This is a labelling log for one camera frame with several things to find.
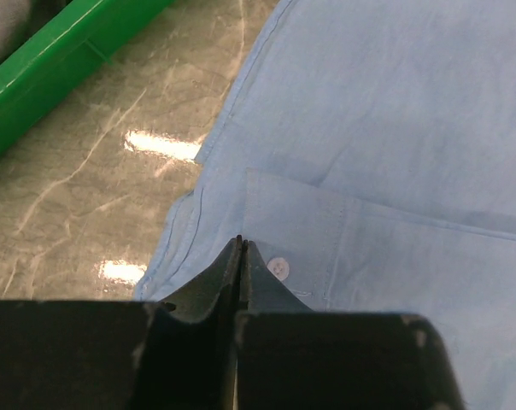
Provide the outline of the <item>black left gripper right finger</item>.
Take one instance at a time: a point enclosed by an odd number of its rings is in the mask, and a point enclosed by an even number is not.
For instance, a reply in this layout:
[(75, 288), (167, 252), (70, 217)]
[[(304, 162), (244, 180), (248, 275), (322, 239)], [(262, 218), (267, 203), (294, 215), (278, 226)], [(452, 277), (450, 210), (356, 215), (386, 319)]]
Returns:
[(315, 312), (245, 244), (236, 316), (242, 409), (462, 409), (434, 326), (410, 313)]

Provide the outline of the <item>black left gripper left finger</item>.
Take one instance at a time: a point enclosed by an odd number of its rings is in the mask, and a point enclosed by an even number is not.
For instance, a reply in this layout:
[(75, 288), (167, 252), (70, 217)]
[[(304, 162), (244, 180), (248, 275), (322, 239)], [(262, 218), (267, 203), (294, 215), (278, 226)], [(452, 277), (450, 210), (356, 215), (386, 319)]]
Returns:
[(0, 301), (0, 409), (231, 409), (243, 241), (160, 302)]

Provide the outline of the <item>light blue long sleeve shirt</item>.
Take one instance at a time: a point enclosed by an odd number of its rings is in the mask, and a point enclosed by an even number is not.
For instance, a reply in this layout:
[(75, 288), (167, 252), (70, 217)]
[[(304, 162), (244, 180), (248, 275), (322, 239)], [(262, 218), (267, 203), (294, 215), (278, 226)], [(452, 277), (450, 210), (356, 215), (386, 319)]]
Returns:
[(471, 409), (516, 409), (516, 1), (283, 1), (138, 282), (235, 236), (309, 307), (430, 319)]

